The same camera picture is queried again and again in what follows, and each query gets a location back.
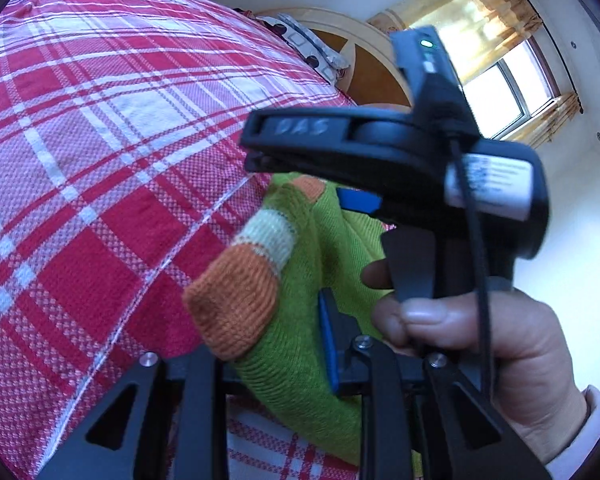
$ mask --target red plaid bedspread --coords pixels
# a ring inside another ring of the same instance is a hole
[[[350,105],[206,0],[12,0],[0,16],[0,455],[30,479],[147,350],[199,344],[180,300],[260,205],[250,110]],[[232,478],[355,478],[234,402]]]

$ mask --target white knitted stripe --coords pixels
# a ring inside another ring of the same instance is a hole
[[[235,237],[232,245],[252,244],[256,254],[264,256],[280,277],[296,243],[296,230],[286,217],[274,209],[261,209]]]

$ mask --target hand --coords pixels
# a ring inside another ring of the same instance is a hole
[[[362,281],[371,288],[393,288],[385,260],[366,267]],[[571,443],[587,417],[560,322],[549,306],[518,290],[492,292],[490,312],[493,354],[500,359],[494,405],[546,464]],[[477,352],[474,293],[403,304],[389,294],[376,304],[372,321],[397,349],[417,340]]]

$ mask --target green knitted toy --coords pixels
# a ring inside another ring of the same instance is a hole
[[[185,294],[205,343],[253,394],[283,424],[353,464],[360,403],[330,391],[317,298],[331,287],[338,309],[379,336],[370,313],[382,292],[363,285],[360,272],[383,257],[382,232],[379,221],[343,211],[334,184],[277,175],[262,208]]]

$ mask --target yellow curtain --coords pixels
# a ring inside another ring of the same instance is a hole
[[[580,111],[580,102],[575,92],[555,98],[551,104],[531,120],[514,130],[506,140],[516,140],[537,148],[547,141],[551,141],[556,132],[573,119]]]
[[[528,0],[407,0],[368,22],[387,34],[434,25],[463,84],[542,25]]]

